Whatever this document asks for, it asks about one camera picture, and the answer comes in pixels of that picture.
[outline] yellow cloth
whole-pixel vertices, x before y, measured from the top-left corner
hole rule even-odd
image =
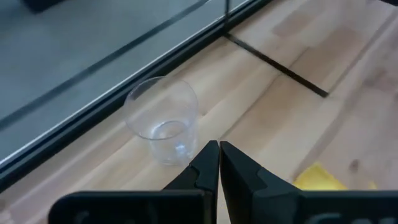
[[[301,190],[347,190],[318,162],[302,172],[293,184]]]

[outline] wood grain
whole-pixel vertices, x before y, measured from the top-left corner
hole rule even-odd
[[[398,21],[353,73],[365,79],[324,140],[318,160],[351,189],[398,189]]]
[[[396,16],[394,9],[381,1],[279,1],[232,33],[329,91]]]

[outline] glass window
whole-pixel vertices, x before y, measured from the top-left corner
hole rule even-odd
[[[242,3],[233,0],[231,10]],[[51,146],[67,126],[78,129],[81,115],[103,113],[99,102],[112,103],[122,86],[220,21],[224,7],[225,0],[1,1],[1,171],[38,142]]]

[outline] cup rim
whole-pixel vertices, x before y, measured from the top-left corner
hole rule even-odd
[[[174,80],[174,81],[173,81],[174,83],[179,83],[179,82],[180,82],[180,83],[184,83],[184,85],[186,85],[186,86],[190,89],[190,91],[192,91],[192,93],[193,93],[193,95],[194,95],[194,99],[195,99],[195,108],[194,108],[194,113],[193,113],[192,117],[189,119],[188,125],[187,125],[184,129],[182,129],[180,132],[177,132],[176,134],[173,134],[172,136],[169,136],[169,137],[166,137],[166,138],[148,138],[148,137],[145,137],[145,136],[141,135],[140,132],[136,131],[131,125],[129,125],[129,123],[127,122],[127,119],[126,119],[126,118],[127,118],[127,111],[126,111],[127,108],[125,107],[126,104],[127,104],[127,102],[128,102],[129,97],[130,97],[132,94],[134,94],[134,92],[135,92],[140,86],[142,86],[143,84],[145,84],[145,83],[147,83],[147,82],[154,81],[154,80],[162,80],[162,79],[164,79],[164,78],[167,78],[167,77],[166,77],[166,76],[152,77],[152,78],[148,78],[148,79],[144,80],[143,82],[140,82],[138,85],[136,85],[136,86],[127,94],[127,97],[126,97],[126,99],[124,100],[124,104],[123,104],[124,122],[125,122],[126,126],[127,126],[135,135],[138,135],[138,136],[139,136],[140,138],[142,138],[142,139],[151,140],[151,141],[163,141],[163,140],[175,138],[175,137],[177,137],[178,135],[184,133],[186,130],[190,129],[190,128],[193,126],[193,124],[195,123],[196,117],[198,116],[198,107],[199,107],[199,106],[198,106],[198,97],[197,97],[197,94],[195,93],[195,91],[193,90],[192,86],[189,85],[189,83],[186,82],[186,81],[184,81],[184,80]]]

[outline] clear plastic cup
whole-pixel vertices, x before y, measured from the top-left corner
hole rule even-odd
[[[127,126],[149,142],[152,155],[165,165],[187,165],[197,147],[198,100],[184,81],[164,77],[136,86],[124,102]]]

